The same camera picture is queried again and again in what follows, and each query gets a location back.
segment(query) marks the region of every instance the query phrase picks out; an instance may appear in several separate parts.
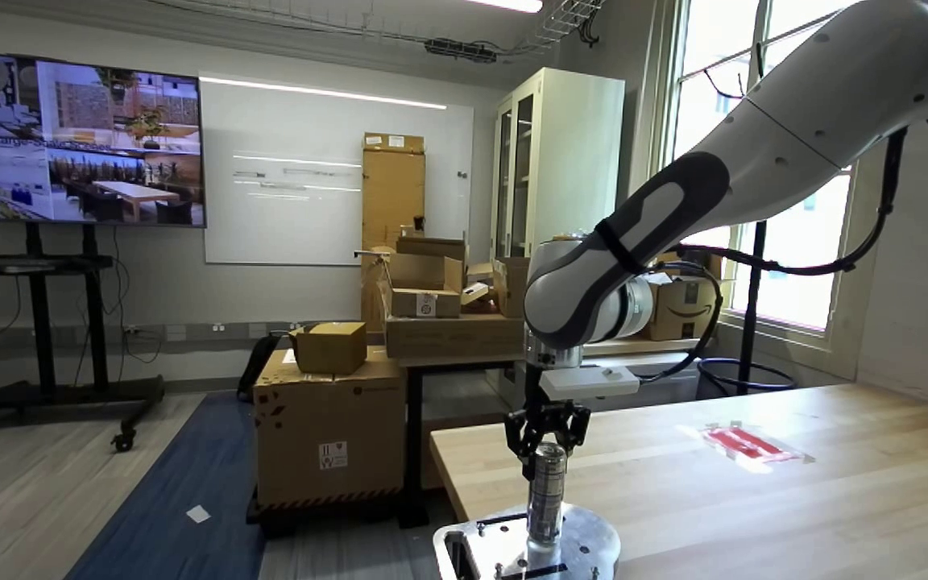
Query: ceiling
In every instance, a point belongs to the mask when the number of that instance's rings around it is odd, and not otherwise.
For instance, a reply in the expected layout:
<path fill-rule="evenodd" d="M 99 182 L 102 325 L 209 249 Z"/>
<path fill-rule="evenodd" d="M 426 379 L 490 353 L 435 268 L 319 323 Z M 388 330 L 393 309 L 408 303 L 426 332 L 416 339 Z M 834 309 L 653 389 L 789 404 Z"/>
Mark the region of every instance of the ceiling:
<path fill-rule="evenodd" d="M 516 83 L 582 51 L 604 0 L 0 0 L 0 13 L 441 81 Z"/>

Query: wooden cabinet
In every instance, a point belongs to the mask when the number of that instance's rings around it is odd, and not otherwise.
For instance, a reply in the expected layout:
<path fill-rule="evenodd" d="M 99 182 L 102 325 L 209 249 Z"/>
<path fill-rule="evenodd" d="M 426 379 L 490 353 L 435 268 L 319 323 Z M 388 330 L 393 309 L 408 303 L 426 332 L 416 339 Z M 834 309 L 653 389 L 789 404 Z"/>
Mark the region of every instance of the wooden cabinet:
<path fill-rule="evenodd" d="M 542 69 L 499 107 L 493 255 L 590 231 L 617 197 L 624 81 Z"/>

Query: blue carpet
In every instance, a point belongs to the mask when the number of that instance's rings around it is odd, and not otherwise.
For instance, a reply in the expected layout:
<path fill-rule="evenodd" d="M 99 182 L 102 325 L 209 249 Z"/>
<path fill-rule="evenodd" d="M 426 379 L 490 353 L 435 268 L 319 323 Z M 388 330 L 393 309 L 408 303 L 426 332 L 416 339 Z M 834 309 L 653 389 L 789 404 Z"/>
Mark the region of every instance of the blue carpet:
<path fill-rule="evenodd" d="M 247 412 L 233 392 L 205 396 L 66 576 L 254 580 L 264 539 L 244 525 L 254 491 Z"/>

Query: white cabinet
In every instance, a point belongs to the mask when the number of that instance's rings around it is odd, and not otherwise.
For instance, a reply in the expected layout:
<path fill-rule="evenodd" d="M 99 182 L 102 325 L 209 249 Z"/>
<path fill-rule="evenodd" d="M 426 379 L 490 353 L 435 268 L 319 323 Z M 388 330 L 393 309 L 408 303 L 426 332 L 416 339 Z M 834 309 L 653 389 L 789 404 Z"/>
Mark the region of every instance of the white cabinet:
<path fill-rule="evenodd" d="M 496 119 L 493 255 L 517 259 L 614 209 L 624 81 L 542 69 Z"/>

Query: whiteboard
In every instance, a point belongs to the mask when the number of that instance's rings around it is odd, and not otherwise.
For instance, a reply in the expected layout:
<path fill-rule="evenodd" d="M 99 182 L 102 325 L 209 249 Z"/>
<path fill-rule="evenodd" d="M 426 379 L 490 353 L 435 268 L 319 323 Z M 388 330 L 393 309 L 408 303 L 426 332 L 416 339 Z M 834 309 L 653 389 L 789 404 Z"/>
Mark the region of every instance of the whiteboard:
<path fill-rule="evenodd" d="M 459 237 L 472 110 L 416 110 L 201 76 L 205 261 L 358 264 L 365 133 L 426 137 L 426 231 Z"/>

